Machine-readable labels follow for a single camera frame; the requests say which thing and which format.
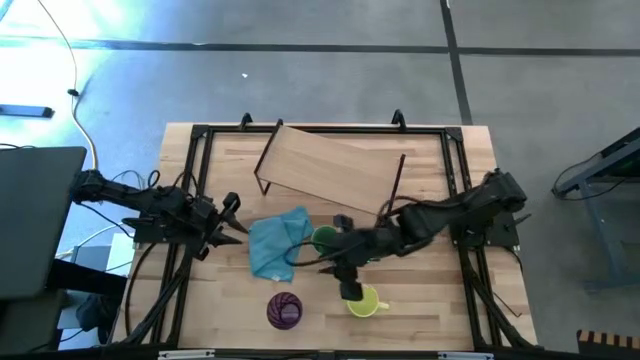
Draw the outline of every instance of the black stand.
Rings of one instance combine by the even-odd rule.
[[[101,295],[121,296],[127,278],[55,259],[51,265],[47,287],[85,291]]]

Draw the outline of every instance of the wooden board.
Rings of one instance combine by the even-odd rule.
[[[265,152],[260,179],[371,214],[391,198],[400,163],[399,156],[287,126],[278,129]]]
[[[161,182],[171,184],[183,170],[192,124],[169,124],[160,154]],[[486,127],[463,127],[472,182],[496,167]],[[327,135],[328,138],[376,154],[407,154],[398,194],[444,199],[447,186],[440,142],[429,135]],[[238,219],[249,227],[257,219],[274,216],[296,205],[307,207],[314,226],[330,224],[336,213],[370,226],[374,216],[314,196],[273,185],[264,197],[253,170],[265,146],[266,134],[215,135],[206,193],[219,203],[229,191],[242,199]],[[455,171],[459,174],[454,155]],[[194,169],[199,169],[200,157]],[[458,176],[459,188],[462,183]],[[229,232],[246,241],[237,232]],[[132,323],[137,324],[158,295],[166,246],[156,246],[142,265],[132,293]],[[300,259],[311,259],[304,248]],[[522,316],[516,318],[498,304],[529,341],[536,341],[527,295],[518,263],[502,249],[488,248],[493,290]],[[361,279],[373,285],[391,308],[367,319],[352,317],[340,299],[338,282],[317,268],[300,268],[292,284],[254,278],[249,270],[247,244],[212,249],[195,261],[186,298],[181,347],[253,349],[351,350],[471,350],[472,342],[461,283],[460,263],[446,231],[425,249],[405,258],[388,257],[362,268]],[[266,304],[280,291],[298,295],[304,315],[295,328],[280,331],[266,319]],[[478,305],[485,339],[489,340],[484,307]],[[165,331],[172,311],[167,312]],[[114,340],[124,337],[120,316]]]

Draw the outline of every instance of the white cable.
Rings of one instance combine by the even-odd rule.
[[[98,236],[98,235],[102,234],[103,232],[105,232],[105,231],[107,231],[107,230],[111,230],[111,229],[113,229],[113,228],[114,228],[114,227],[116,227],[116,226],[117,226],[117,225],[110,225],[110,226],[107,226],[106,228],[104,228],[104,229],[102,229],[102,230],[99,230],[99,231],[97,231],[97,232],[95,232],[95,233],[91,234],[88,238],[86,238],[86,239],[82,240],[82,241],[81,241],[81,242],[79,242],[76,246],[74,246],[74,248],[75,248],[75,247],[81,247],[81,246],[84,246],[84,244],[86,244],[86,243],[88,243],[89,241],[91,241],[91,239],[93,239],[94,237],[96,237],[96,236]],[[73,254],[73,249],[69,249],[69,250],[67,250],[67,251],[65,251],[65,252],[57,253],[57,254],[56,254],[56,259],[64,259],[64,258],[66,258],[67,256],[70,256],[71,254]]]
[[[77,84],[78,84],[78,63],[76,62],[76,57],[73,55],[73,50],[71,49],[71,44],[69,43],[69,40],[67,40],[67,37],[62,32],[62,29],[60,29],[60,26],[58,26],[58,23],[53,19],[53,16],[49,12],[49,10],[47,10],[47,8],[44,6],[42,1],[41,0],[36,0],[36,1],[40,4],[40,6],[42,7],[42,10],[44,10],[44,12],[47,13],[47,16],[49,16],[49,19],[51,19],[51,22],[53,23],[53,25],[56,27],[56,29],[58,29],[58,32],[60,33],[60,36],[62,36],[62,38],[64,39],[65,44],[67,44],[67,48],[69,49],[69,54],[71,54],[71,60],[73,60],[73,90],[77,92],[76,87],[77,87]],[[82,127],[82,125],[80,124],[80,122],[76,118],[76,108],[78,106],[77,106],[77,104],[76,104],[76,106],[73,105],[73,101],[74,101],[75,95],[72,95],[72,94],[70,94],[70,95],[71,95],[71,118],[73,119],[73,123],[76,125],[78,130],[80,130],[80,132],[82,133],[84,138],[89,143],[89,150],[91,151],[92,169],[97,170],[98,169],[98,155],[96,153],[96,146],[93,143],[93,140],[91,139],[89,134],[85,131],[85,129]]]
[[[78,108],[78,105],[76,104],[76,106],[73,106],[74,99],[75,96],[71,95],[71,118],[73,119],[73,123],[76,124],[78,130],[80,130],[82,135],[84,135],[84,138],[87,139],[87,142],[89,143],[89,150],[91,151],[91,161],[93,164],[92,169],[98,170],[98,155],[96,153],[96,146],[87,131],[82,127],[82,125],[76,118],[76,109]]]

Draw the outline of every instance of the green cup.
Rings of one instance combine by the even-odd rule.
[[[324,255],[327,249],[322,244],[331,244],[331,240],[336,236],[338,230],[333,226],[323,225],[318,227],[311,234],[311,243],[320,256]]]

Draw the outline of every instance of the metal rod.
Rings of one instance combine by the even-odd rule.
[[[442,146],[442,158],[444,160],[444,168],[447,177],[447,186],[449,187],[449,195],[454,196],[457,194],[455,182],[456,178],[455,173],[453,172],[451,152],[449,151],[449,137],[445,132],[442,132],[440,134],[440,143]],[[462,158],[460,157],[460,153],[458,153],[458,157],[460,166],[462,167]],[[478,308],[476,307],[476,298],[473,291],[473,284],[471,282],[471,279],[465,275],[465,267],[463,266],[464,259],[466,258],[468,261],[469,255],[467,253],[467,247],[462,243],[462,239],[453,238],[452,240],[454,244],[457,244],[458,246],[460,270],[462,271],[462,285],[464,287],[464,296],[467,304],[467,312],[469,314],[469,326],[471,327],[471,338],[473,340],[473,346],[476,347],[478,345],[485,345],[485,341],[482,338],[482,331],[480,330],[480,319],[478,317]]]
[[[482,285],[486,287],[487,292],[489,294],[493,294],[493,290],[491,288],[491,277],[489,276],[489,267],[487,266],[487,256],[484,252],[484,245],[479,246],[476,249],[476,260],[478,263],[478,272],[480,273],[480,281],[482,282]],[[502,337],[500,336],[500,328],[498,327],[498,323],[496,323],[496,319],[489,312],[489,307],[486,304],[485,309],[487,311],[487,320],[489,322],[491,344],[502,346]]]
[[[464,149],[462,141],[456,141],[456,152],[458,154],[458,160],[460,161],[460,173],[462,174],[462,185],[464,190],[468,191],[473,187],[471,183],[471,174],[469,173],[469,163],[467,162],[467,154]],[[491,277],[489,276],[489,266],[487,264],[487,256],[484,251],[484,246],[480,246],[476,249],[476,260],[478,263],[478,271],[480,272],[480,280],[483,285],[486,286],[489,294],[493,294],[491,287]],[[496,319],[491,315],[489,307],[485,304],[485,310],[487,312],[487,320],[489,323],[489,333],[491,336],[491,344],[496,346],[502,346],[502,336],[500,336],[500,328]]]
[[[207,130],[207,134],[204,142],[204,152],[202,153],[202,161],[200,162],[200,174],[198,175],[198,192],[204,195],[205,184],[207,183],[207,174],[209,172],[209,161],[211,159],[211,148],[213,145],[213,137],[215,133],[211,128]],[[187,299],[187,290],[189,289],[189,274],[191,274],[191,265],[193,264],[193,257],[189,256],[185,264],[185,272],[187,277],[185,281],[180,284],[178,289],[178,296],[176,298],[176,306],[173,312],[173,321],[171,322],[171,331],[167,338],[168,343],[178,344],[180,339],[180,330],[182,329],[182,317],[184,315],[184,306]]]
[[[444,171],[447,178],[449,196],[454,196],[458,193],[458,190],[456,189],[456,175],[453,172],[451,151],[449,150],[449,137],[444,131],[440,133],[440,146],[442,147],[442,158],[444,160]]]
[[[193,164],[196,159],[196,150],[198,148],[199,139],[200,139],[199,136],[198,137],[192,136],[191,139],[189,140],[189,150],[187,151],[187,159],[184,165],[184,176],[182,177],[182,184],[181,184],[182,190],[185,190],[185,191],[189,190],[191,176],[188,176],[188,173],[190,173],[193,169]],[[160,293],[162,293],[162,291],[166,288],[167,284],[171,280],[171,277],[173,276],[176,256],[178,254],[178,248],[179,246],[177,244],[169,244],[169,250],[167,251],[167,258],[164,263],[164,271],[162,273],[162,281],[160,283]],[[160,315],[158,316],[158,320],[156,320],[156,322],[153,324],[153,329],[151,332],[151,339],[150,339],[150,343],[152,344],[160,342],[160,336],[162,334],[162,326],[164,323],[164,315],[165,315],[165,309],[163,309],[160,312]]]

